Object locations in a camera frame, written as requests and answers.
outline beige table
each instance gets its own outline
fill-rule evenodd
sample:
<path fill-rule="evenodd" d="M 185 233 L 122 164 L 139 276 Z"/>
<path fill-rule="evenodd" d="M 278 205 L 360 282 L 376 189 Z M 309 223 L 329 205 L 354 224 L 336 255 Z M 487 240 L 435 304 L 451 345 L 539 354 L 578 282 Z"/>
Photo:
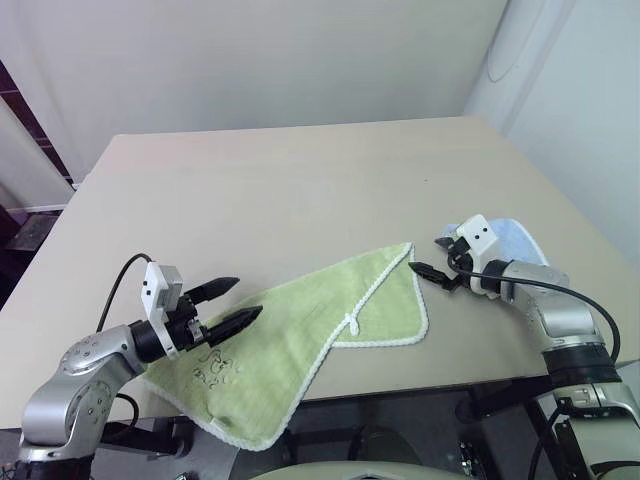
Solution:
<path fill-rule="evenodd" d="M 176 265 L 186 287 L 239 276 L 229 295 L 201 309 L 206 317 L 398 242 L 414 241 L 418 259 L 444 267 L 433 238 L 475 213 L 520 220 L 575 288 L 610 309 L 622 333 L 620 361 L 640 357 L 634 271 L 480 119 L 126 135 L 113 139 L 0 314 L 0 427 L 20 424 L 66 347 L 95 329 L 114 277 L 135 252 Z M 143 269 L 136 264 L 126 277 L 107 326 L 143 317 Z M 544 372 L 522 319 L 506 306 L 426 282 L 422 291 L 430 323 L 422 342 L 332 351 L 305 398 Z M 138 382 L 125 390 L 143 416 L 175 413 Z M 116 405 L 113 418 L 127 417 L 127 408 Z"/>

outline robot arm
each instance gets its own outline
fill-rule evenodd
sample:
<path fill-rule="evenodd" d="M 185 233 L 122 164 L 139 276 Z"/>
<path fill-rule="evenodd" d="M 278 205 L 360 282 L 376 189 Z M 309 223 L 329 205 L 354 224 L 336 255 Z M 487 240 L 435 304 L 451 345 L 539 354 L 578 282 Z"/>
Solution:
<path fill-rule="evenodd" d="M 558 410 L 570 417 L 560 427 L 569 425 L 568 437 L 577 442 L 579 451 L 593 450 L 587 446 L 593 444 L 591 436 L 597 434 L 608 440 L 598 443 L 600 459 L 607 458 L 610 464 L 631 462 L 640 466 L 640 450 L 636 448 L 630 457 L 628 449 L 621 447 L 629 442 L 640 445 L 640 408 L 616 372 L 618 342 L 614 342 L 609 356 L 584 302 L 588 300 L 608 315 L 606 311 L 569 290 L 565 273 L 549 266 L 500 258 L 499 239 L 482 215 L 470 218 L 451 236 L 439 238 L 436 243 L 446 249 L 448 265 L 458 276 L 449 279 L 445 273 L 419 262 L 411 263 L 411 268 L 446 290 L 466 286 L 518 310 L 544 357 Z M 617 327 L 610 323 L 616 337 Z M 616 437 L 622 432 L 624 438 Z M 593 469 L 589 472 L 588 478 L 596 478 Z"/>
<path fill-rule="evenodd" d="M 219 278 L 180 296 L 175 267 L 150 262 L 141 297 L 148 321 L 120 325 L 75 343 L 24 410 L 16 479 L 88 479 L 118 391 L 163 356 L 214 346 L 249 326 L 262 307 L 202 326 L 195 305 L 226 293 L 237 278 Z"/>

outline green towel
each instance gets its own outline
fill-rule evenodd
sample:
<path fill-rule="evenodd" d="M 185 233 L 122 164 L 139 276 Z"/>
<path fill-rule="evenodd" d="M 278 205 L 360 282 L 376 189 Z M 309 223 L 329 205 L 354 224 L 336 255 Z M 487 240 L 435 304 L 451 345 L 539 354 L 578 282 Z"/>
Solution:
<path fill-rule="evenodd" d="M 267 449 L 329 348 L 409 345 L 424 337 L 424 302 L 407 266 L 412 257 L 410 243 L 394 245 L 253 295 L 235 307 L 264 306 L 248 328 L 213 349 L 162 359 L 144 378 L 204 430 L 240 448 Z"/>

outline black cable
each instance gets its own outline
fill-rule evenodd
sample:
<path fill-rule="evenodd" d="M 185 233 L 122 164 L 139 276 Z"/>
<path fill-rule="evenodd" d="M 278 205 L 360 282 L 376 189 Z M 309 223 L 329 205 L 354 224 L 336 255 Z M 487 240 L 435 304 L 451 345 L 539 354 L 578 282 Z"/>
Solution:
<path fill-rule="evenodd" d="M 111 308 L 111 302 L 113 302 L 113 297 L 115 296 L 116 291 L 120 286 L 120 282 L 122 281 L 122 278 L 124 277 L 125 273 L 127 273 L 127 270 L 129 269 L 131 264 L 139 258 L 144 258 L 147 262 L 153 261 L 151 260 L 151 257 L 146 253 L 136 253 L 133 257 L 127 260 L 127 263 L 123 265 L 122 269 L 120 270 L 120 273 L 116 277 L 116 281 L 113 283 L 113 286 L 111 287 L 111 291 L 109 292 L 109 296 L 107 297 L 107 302 L 105 303 L 104 308 L 102 309 L 102 314 L 100 315 L 100 320 L 98 321 L 98 327 L 96 328 L 96 333 L 101 332 L 104 327 L 104 323 L 107 320 L 107 314 L 109 313 L 109 308 Z M 130 397 L 129 395 L 125 395 L 124 393 L 116 394 L 116 398 L 122 398 L 123 400 L 126 400 L 127 402 L 129 402 L 129 404 L 133 408 L 133 418 L 131 419 L 131 423 L 126 427 L 124 427 L 122 430 L 112 435 L 109 435 L 107 437 L 103 437 L 103 440 L 105 441 L 114 441 L 124 437 L 131 430 L 133 430 L 133 428 L 138 423 L 138 417 L 140 415 L 140 407 L 138 407 L 138 403 L 132 397 Z"/>
<path fill-rule="evenodd" d="M 533 449 L 533 455 L 531 455 L 531 463 L 529 464 L 529 475 L 527 475 L 527 480 L 534 480 L 536 476 L 536 469 L 538 468 L 538 462 L 540 461 L 540 455 L 542 454 L 542 447 L 547 437 L 551 434 L 551 429 L 553 428 L 553 424 L 556 423 L 558 416 L 560 415 L 560 410 L 557 408 L 553 411 L 549 420 L 547 420 L 547 424 L 544 426 L 544 430 L 540 437 L 538 437 L 538 443 L 536 443 L 536 448 Z"/>
<path fill-rule="evenodd" d="M 618 359 L 618 354 L 620 353 L 620 330 L 618 330 L 618 326 L 616 325 L 613 317 L 607 312 L 602 305 L 600 305 L 595 300 L 583 295 L 575 290 L 571 290 L 570 288 L 562 287 L 560 285 L 554 285 L 552 283 L 539 282 L 537 280 L 529 280 L 527 278 L 515 278 L 515 277 L 503 277 L 501 275 L 487 275 L 485 273 L 475 273 L 475 272 L 467 272 L 466 270 L 462 270 L 458 268 L 458 266 L 454 263 L 453 257 L 449 255 L 447 258 L 447 264 L 449 268 L 454 272 L 460 275 L 467 275 L 469 277 L 477 277 L 477 278 L 486 278 L 487 280 L 498 280 L 501 282 L 511 282 L 511 283 L 519 283 L 521 285 L 532 285 L 534 287 L 542 287 L 548 288 L 549 290 L 555 290 L 557 292 L 564 293 L 566 295 L 570 295 L 572 297 L 577 298 L 578 300 L 582 300 L 583 302 L 591 305 L 595 308 L 600 315 L 606 320 L 609 324 L 609 328 L 611 328 L 611 335 L 613 336 L 613 347 L 611 348 L 611 360 L 615 363 Z"/>
<path fill-rule="evenodd" d="M 109 296 L 107 297 L 107 303 L 105 303 L 104 308 L 102 309 L 102 314 L 100 315 L 100 320 L 98 321 L 98 328 L 96 328 L 96 333 L 101 332 L 104 327 L 104 322 L 107 320 L 107 314 L 109 313 L 109 308 L 111 307 L 111 302 L 113 302 L 113 297 L 116 294 L 116 290 L 120 286 L 120 282 L 124 277 L 124 274 L 127 273 L 127 270 L 131 266 L 133 262 L 135 262 L 138 258 L 144 258 L 147 262 L 151 262 L 151 257 L 145 253 L 136 253 L 133 257 L 127 260 L 127 263 L 124 264 L 122 270 L 116 277 L 116 281 L 113 283 L 113 287 L 111 287 L 111 291 L 109 292 Z"/>
<path fill-rule="evenodd" d="M 118 430 L 117 432 L 112 433 L 111 435 L 103 435 L 102 436 L 103 442 L 114 442 L 116 440 L 121 439 L 122 437 L 127 435 L 129 432 L 131 432 L 131 430 L 133 430 L 133 428 L 136 426 L 136 423 L 138 423 L 138 418 L 140 418 L 140 407 L 138 407 L 138 403 L 133 399 L 133 397 L 130 397 L 129 395 L 126 395 L 124 393 L 118 393 L 116 394 L 116 398 L 121 398 L 129 402 L 129 404 L 131 405 L 131 408 L 133 408 L 133 417 L 131 418 L 131 423 L 123 427 L 121 430 Z"/>

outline light blue cloth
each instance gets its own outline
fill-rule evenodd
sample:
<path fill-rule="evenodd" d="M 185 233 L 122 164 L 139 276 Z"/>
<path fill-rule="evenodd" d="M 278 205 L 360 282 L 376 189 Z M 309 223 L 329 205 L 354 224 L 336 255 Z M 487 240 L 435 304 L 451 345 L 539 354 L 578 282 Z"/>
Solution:
<path fill-rule="evenodd" d="M 549 265 L 536 241 L 520 222 L 512 218 L 497 218 L 489 220 L 489 225 L 500 239 L 503 260 L 519 260 L 538 265 Z M 457 226 L 457 224 L 447 225 L 443 235 L 450 235 Z"/>

